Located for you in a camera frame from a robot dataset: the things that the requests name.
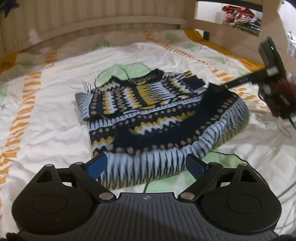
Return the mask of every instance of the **white bed sheet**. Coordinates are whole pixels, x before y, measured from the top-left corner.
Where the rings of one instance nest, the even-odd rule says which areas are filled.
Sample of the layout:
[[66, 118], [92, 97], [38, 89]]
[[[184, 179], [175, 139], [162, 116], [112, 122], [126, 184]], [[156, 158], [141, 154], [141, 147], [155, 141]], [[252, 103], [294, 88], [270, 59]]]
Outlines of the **white bed sheet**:
[[[74, 94], [93, 88], [97, 76], [114, 64], [135, 62], [166, 72], [191, 70], [205, 82], [213, 83], [248, 72], [238, 60], [192, 42], [183, 31], [118, 31], [82, 37], [44, 55], [18, 54], [16, 65], [0, 77], [0, 83], [4, 83], [0, 87], [7, 89], [0, 103], [1, 237], [6, 232], [18, 231], [11, 215], [12, 203], [43, 165], [52, 163], [63, 168], [91, 158], [87, 126]], [[24, 101], [23, 95], [31, 93], [31, 89], [36, 90], [35, 99]], [[246, 99], [250, 123], [218, 151], [247, 160], [277, 196], [286, 191], [279, 198], [283, 211], [276, 232], [292, 233], [296, 210], [296, 131], [289, 123], [272, 117], [256, 97], [255, 86], [245, 85], [233, 91]], [[30, 117], [15, 119], [17, 115]], [[16, 131], [19, 132], [14, 136], [23, 134], [9, 139]], [[144, 185], [140, 185], [125, 191], [143, 189]]]

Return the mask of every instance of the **patterned knit sweater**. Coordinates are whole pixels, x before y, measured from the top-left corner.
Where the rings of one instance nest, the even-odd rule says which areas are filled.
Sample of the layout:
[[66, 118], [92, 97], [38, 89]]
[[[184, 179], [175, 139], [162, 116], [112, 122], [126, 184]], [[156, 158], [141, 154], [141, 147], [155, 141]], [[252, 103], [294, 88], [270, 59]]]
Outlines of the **patterned knit sweater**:
[[109, 81], [76, 101], [88, 123], [93, 155], [105, 152], [98, 181], [109, 189], [145, 183], [185, 169], [185, 157], [203, 158], [248, 122], [236, 94], [212, 93], [190, 71]]

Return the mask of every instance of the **headboard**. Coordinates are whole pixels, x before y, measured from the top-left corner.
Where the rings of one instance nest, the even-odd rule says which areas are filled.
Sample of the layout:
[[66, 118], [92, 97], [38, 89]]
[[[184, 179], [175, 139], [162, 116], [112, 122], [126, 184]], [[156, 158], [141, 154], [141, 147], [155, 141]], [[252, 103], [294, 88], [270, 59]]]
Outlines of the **headboard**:
[[288, 41], [278, 14], [282, 0], [207, 1], [263, 9], [259, 37], [196, 19], [196, 0], [21, 0], [20, 7], [12, 9], [7, 18], [0, 13], [0, 59], [12, 52], [52, 46], [105, 31], [201, 29], [209, 33], [210, 41], [261, 63], [258, 46], [271, 36], [286, 70], [296, 76], [296, 59], [286, 53]]

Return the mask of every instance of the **metal screw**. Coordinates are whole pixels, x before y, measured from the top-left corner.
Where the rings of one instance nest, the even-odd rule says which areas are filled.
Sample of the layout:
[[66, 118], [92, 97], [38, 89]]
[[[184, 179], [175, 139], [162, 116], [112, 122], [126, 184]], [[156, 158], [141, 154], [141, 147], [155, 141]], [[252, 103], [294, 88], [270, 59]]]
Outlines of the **metal screw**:
[[191, 200], [195, 198], [195, 195], [191, 192], [183, 192], [181, 194], [181, 198], [186, 199], [186, 200]]
[[102, 200], [110, 200], [113, 198], [113, 193], [110, 193], [110, 192], [103, 192], [99, 195], [99, 198], [102, 199]]

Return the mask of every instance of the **bed sheet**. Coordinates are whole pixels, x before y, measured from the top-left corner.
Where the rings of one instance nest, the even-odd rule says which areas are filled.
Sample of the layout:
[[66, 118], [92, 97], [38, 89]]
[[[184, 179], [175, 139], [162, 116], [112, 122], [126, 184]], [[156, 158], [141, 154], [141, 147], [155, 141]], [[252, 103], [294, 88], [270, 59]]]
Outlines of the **bed sheet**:
[[[155, 68], [166, 72], [191, 70], [207, 83], [221, 83], [260, 67], [221, 54], [192, 35], [182, 30], [116, 31], [78, 38], [45, 54], [19, 53], [15, 57], [14, 66], [0, 76], [0, 236], [17, 232], [12, 203], [43, 165], [52, 163], [63, 168], [91, 158], [87, 126], [75, 93], [89, 91], [111, 75], [124, 79]], [[250, 122], [216, 151], [236, 154], [240, 159], [211, 153], [206, 161], [213, 159], [230, 167], [248, 161], [281, 201], [283, 212], [276, 232], [292, 233], [296, 132], [289, 123], [272, 117], [258, 99], [255, 86], [247, 84], [233, 91], [246, 101]], [[114, 193], [173, 191], [177, 195], [193, 181], [185, 171]]]

